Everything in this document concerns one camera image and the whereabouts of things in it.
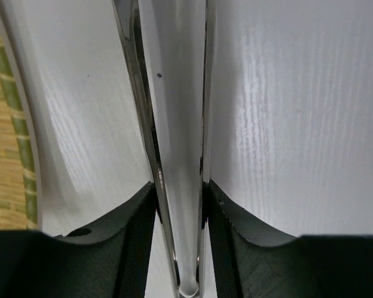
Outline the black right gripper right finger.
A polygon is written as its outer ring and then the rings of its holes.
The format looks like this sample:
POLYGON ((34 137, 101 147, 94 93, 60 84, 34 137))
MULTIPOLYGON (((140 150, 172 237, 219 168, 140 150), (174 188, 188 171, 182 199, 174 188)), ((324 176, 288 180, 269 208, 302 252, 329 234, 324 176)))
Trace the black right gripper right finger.
POLYGON ((203 185, 219 297, 373 297, 372 235, 294 237, 203 185))

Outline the metal tongs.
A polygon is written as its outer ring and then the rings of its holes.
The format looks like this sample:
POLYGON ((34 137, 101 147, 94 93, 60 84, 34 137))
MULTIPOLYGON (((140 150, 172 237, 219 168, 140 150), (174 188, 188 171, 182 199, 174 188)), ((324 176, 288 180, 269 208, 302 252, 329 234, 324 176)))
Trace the metal tongs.
POLYGON ((174 297, 214 297, 203 209, 207 1, 114 1, 174 297))

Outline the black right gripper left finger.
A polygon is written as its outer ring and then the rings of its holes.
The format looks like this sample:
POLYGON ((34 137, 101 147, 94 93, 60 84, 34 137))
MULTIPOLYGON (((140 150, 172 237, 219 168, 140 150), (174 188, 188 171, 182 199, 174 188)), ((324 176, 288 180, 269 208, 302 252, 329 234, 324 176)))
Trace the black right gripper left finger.
POLYGON ((0 297, 144 297, 156 202, 147 183, 66 236, 0 230, 0 297))

